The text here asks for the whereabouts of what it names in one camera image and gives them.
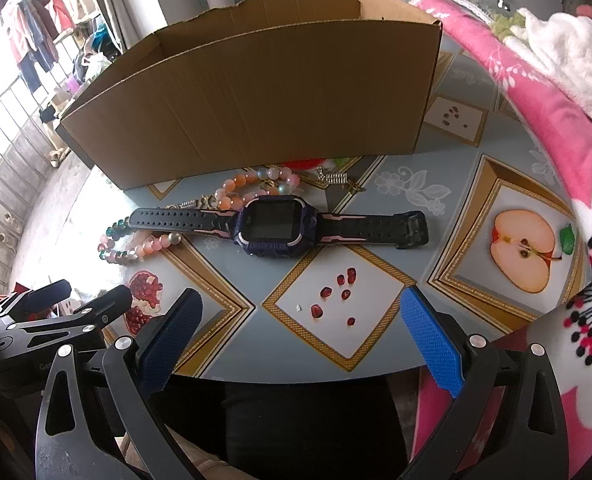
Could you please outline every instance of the black watch strap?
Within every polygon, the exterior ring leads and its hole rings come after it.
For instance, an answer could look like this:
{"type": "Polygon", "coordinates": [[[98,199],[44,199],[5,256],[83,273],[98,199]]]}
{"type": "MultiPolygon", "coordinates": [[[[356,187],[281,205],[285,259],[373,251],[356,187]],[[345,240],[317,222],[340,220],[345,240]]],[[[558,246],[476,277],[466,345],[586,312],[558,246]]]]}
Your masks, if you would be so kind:
{"type": "Polygon", "coordinates": [[[130,229],[200,233],[232,238],[236,211],[212,209],[140,208],[129,219],[130,229]]]}
{"type": "Polygon", "coordinates": [[[321,244],[393,244],[397,249],[409,249],[428,241],[427,222],[421,211],[392,216],[318,214],[316,242],[321,244]]]}

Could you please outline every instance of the smartwatch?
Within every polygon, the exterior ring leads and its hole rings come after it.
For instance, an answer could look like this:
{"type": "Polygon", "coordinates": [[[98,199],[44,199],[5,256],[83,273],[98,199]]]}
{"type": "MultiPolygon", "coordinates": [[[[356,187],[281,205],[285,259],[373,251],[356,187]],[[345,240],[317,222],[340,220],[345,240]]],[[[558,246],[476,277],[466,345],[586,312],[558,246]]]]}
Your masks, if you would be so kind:
{"type": "Polygon", "coordinates": [[[128,226],[226,238],[255,256],[300,256],[317,244],[410,249],[429,241],[421,211],[392,216],[322,213],[294,195],[259,196],[240,211],[141,208],[132,213],[128,226]]]}

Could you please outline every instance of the watch screen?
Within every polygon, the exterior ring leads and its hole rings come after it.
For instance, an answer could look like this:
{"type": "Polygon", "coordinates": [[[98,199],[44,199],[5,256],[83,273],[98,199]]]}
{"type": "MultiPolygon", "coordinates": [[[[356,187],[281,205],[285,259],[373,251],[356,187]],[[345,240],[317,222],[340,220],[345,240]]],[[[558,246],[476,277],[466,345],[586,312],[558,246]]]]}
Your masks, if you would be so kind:
{"type": "Polygon", "coordinates": [[[246,212],[243,238],[249,242],[291,242],[298,236],[300,210],[300,203],[295,200],[257,200],[249,205],[246,212]]]}

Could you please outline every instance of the person's leg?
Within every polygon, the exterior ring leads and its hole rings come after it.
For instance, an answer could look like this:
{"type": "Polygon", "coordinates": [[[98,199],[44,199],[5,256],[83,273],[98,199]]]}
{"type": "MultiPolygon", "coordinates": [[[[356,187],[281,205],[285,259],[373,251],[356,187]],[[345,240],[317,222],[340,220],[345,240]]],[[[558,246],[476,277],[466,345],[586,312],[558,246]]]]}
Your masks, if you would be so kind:
{"type": "Polygon", "coordinates": [[[388,480],[407,453],[385,377],[226,385],[227,460],[260,480],[388,480]]]}
{"type": "Polygon", "coordinates": [[[207,453],[225,459],[224,383],[172,375],[149,404],[172,430],[207,453]]]}

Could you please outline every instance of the pink blanket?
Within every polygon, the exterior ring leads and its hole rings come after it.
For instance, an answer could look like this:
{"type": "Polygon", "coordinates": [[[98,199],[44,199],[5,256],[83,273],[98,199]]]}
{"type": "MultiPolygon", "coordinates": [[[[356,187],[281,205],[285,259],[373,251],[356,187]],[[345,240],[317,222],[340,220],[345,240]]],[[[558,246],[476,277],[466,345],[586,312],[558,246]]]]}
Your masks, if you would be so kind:
{"type": "MultiPolygon", "coordinates": [[[[592,121],[556,86],[501,44],[483,23],[451,0],[412,0],[412,4],[439,18],[444,31],[487,69],[547,151],[572,199],[592,265],[592,121]]],[[[592,455],[592,283],[568,303],[496,344],[526,349],[532,342],[547,349],[556,375],[567,423],[572,477],[592,455]]],[[[500,397],[498,393],[490,399],[461,467],[480,457],[500,397]]],[[[450,401],[449,393],[438,388],[423,370],[412,455],[431,435],[450,401]]]]}

